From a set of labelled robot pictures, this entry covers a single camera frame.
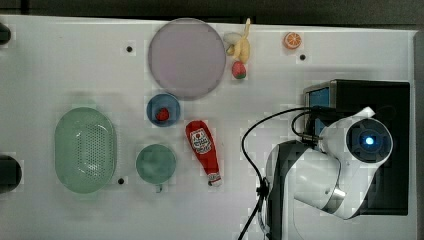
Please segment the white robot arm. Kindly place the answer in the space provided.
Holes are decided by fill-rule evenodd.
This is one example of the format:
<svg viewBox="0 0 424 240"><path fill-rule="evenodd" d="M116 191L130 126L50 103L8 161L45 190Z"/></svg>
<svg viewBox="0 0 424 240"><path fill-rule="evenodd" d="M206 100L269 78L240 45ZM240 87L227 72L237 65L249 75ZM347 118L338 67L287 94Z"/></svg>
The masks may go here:
<svg viewBox="0 0 424 240"><path fill-rule="evenodd" d="M266 240L288 240L295 200L343 220L366 202L377 170L390 157L393 138L366 107L312 135L313 146L298 140L278 144L266 164L266 212L258 220Z"/></svg>

